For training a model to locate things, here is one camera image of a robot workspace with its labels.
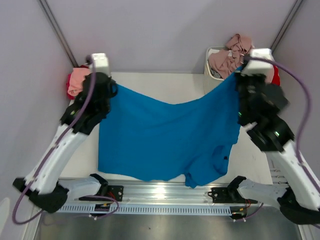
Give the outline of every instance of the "gray wall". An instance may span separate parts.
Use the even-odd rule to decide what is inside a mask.
[[[306,0],[274,54],[278,62],[292,69],[303,79],[312,95],[312,113],[303,134],[301,150],[318,178],[320,178],[319,13],[320,1]],[[296,81],[286,74],[281,74],[281,85],[291,103],[291,106],[283,113],[283,118],[296,133],[305,109],[305,96]]]
[[[19,240],[26,226],[11,220],[18,198],[12,183],[32,170],[52,140],[67,105],[72,67],[36,0],[1,1],[0,29],[0,201],[11,201],[0,239]],[[24,200],[19,220],[30,213]]]
[[[295,0],[48,0],[75,58],[104,52],[116,72],[203,73],[236,33],[270,47]]]

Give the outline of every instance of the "white table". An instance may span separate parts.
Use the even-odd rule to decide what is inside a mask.
[[[182,73],[113,72],[112,78],[126,88],[171,104],[199,99],[220,83],[208,79],[203,74]],[[130,176],[99,172],[97,170],[98,142],[99,126],[97,125],[73,154],[61,177],[85,178],[92,173],[99,173],[107,180],[138,181]],[[245,176],[258,183],[272,184],[266,155],[252,143],[242,127],[240,128],[238,143],[231,150],[228,172],[214,183],[230,183],[238,175]],[[185,176],[180,175],[170,182],[184,183]]]

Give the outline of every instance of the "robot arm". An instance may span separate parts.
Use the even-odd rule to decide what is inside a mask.
[[[83,114],[64,135],[60,143],[55,145],[59,136],[71,124],[84,105],[92,74],[86,76],[83,81],[83,91],[79,93],[74,103],[66,109],[60,119],[57,132],[43,158],[49,151],[52,151],[53,147],[54,149],[37,177],[34,178],[34,175],[42,161],[26,177],[16,178],[13,182],[13,186],[22,192],[32,181],[26,195],[33,204],[48,213],[56,212],[66,201],[98,193],[103,196],[108,187],[108,182],[97,174],[91,174],[88,178],[73,181],[58,180],[76,149],[85,141],[93,128],[107,117],[110,112],[110,98],[117,94],[117,85],[111,79],[107,56],[104,53],[95,53],[91,57],[96,69],[96,78],[90,102]]]
[[[273,60],[269,49],[255,49],[251,57]],[[320,193],[311,178],[320,185],[303,156],[296,156],[294,134],[278,113],[288,104],[282,89],[265,84],[269,63],[249,60],[236,72],[239,93],[238,123],[254,123],[247,131],[253,143],[281,170],[288,187],[265,185],[245,177],[236,177],[228,186],[230,195],[253,199],[277,209],[296,224],[320,224]]]

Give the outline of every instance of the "metal pole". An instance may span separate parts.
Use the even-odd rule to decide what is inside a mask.
[[[298,11],[301,9],[303,3],[305,2],[305,0],[296,0],[294,5],[292,6],[290,12],[288,13],[288,15],[286,16],[283,25],[281,26],[278,34],[276,35],[272,45],[271,45],[271,50],[272,53],[275,52],[275,50],[277,49],[279,43],[281,42],[282,38],[284,37],[285,33],[288,31],[289,27],[291,26],[291,24],[293,23],[295,17],[298,14]]]
[[[47,0],[37,0],[40,4],[40,7],[42,8],[44,14],[46,15],[50,25],[52,26],[52,29],[56,35],[56,37],[58,38],[61,46],[63,47],[63,50],[65,51],[66,55],[68,56],[72,66],[74,68],[77,68],[79,67],[77,61],[76,61],[76,58],[74,56],[74,54],[72,53],[71,49],[70,49],[70,46],[63,34],[63,32],[61,31],[58,23],[57,23],[57,20],[47,2]]]

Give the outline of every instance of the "pink cloth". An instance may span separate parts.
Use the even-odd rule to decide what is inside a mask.
[[[90,73],[90,69],[88,68],[74,68],[70,76],[68,94],[71,96],[77,96],[80,92],[82,92],[82,82],[85,80],[85,77]]]
[[[75,97],[74,96],[71,96],[69,93],[68,93],[68,90],[69,90],[69,86],[70,86],[70,78],[71,78],[71,74],[68,74],[68,78],[67,78],[67,81],[66,81],[66,96],[70,99],[70,100],[74,100]]]
[[[209,65],[226,79],[232,72],[242,65],[243,55],[247,54],[253,47],[251,38],[248,36],[234,35],[225,45],[231,49],[232,56],[228,56],[229,51],[222,49],[217,53],[212,53],[209,58]]]

